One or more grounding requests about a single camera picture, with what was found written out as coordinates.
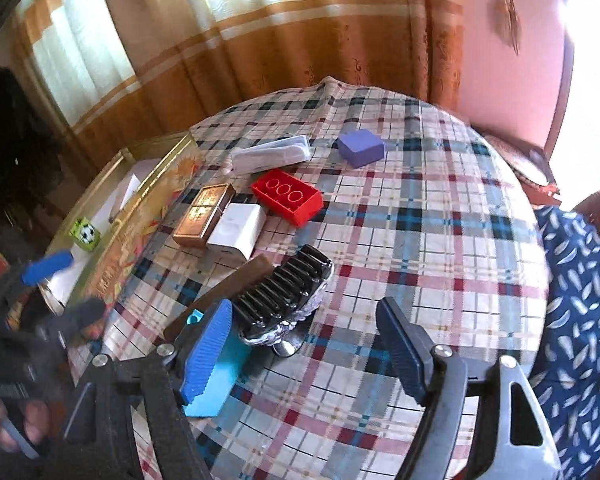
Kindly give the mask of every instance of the brown box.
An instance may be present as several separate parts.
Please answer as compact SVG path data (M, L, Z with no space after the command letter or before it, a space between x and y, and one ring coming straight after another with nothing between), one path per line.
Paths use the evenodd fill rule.
M259 254L253 260L234 270L215 287L206 291L203 296L194 300L182 314L164 329L164 340L173 343L194 310L204 313L214 301L222 300L222 298L232 298L248 286L270 276L272 272L271 262L267 260L264 254Z
M173 240L185 247L206 247L211 231L234 195L235 189L231 184L203 187L171 235Z

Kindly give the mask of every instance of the copper box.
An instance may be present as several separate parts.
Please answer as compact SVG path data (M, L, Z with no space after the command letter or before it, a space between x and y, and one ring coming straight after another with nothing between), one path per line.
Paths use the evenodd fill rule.
M185 247L206 247L211 231L234 195L235 189L231 184L203 187L171 235L173 240Z

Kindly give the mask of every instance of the white sheer curtain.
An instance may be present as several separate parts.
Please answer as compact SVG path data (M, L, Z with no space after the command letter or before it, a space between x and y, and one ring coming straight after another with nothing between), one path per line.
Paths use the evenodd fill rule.
M40 0L22 0L16 19L26 28ZM51 26L32 42L35 65L69 126L107 93L134 76L105 0L61 0Z

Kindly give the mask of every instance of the green soccer cube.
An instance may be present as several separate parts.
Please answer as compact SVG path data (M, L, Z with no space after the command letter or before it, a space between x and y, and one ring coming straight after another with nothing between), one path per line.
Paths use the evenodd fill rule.
M69 236L74 239L78 247L85 251L93 251L100 241L98 231L86 218L78 218L69 230Z

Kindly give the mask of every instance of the pink wall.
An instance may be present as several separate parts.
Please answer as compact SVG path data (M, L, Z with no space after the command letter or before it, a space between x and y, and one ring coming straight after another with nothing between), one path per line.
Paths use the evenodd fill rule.
M493 0L465 0L458 115L544 146L562 75L562 0L514 0L522 22L520 55L491 29Z

